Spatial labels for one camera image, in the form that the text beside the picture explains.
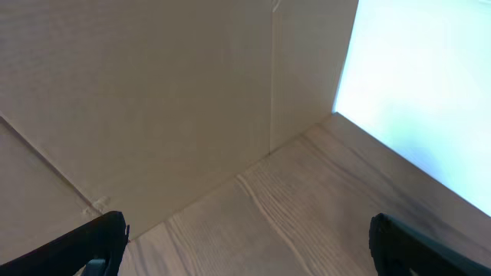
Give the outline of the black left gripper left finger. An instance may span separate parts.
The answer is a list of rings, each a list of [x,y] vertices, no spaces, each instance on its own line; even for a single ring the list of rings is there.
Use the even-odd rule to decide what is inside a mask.
[[[130,226],[119,211],[110,211],[1,265],[2,275],[117,276],[129,241]]]

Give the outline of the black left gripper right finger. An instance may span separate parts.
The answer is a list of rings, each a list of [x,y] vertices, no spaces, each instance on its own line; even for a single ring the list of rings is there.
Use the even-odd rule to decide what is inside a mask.
[[[490,268],[384,213],[371,219],[369,249],[380,276],[490,276]]]

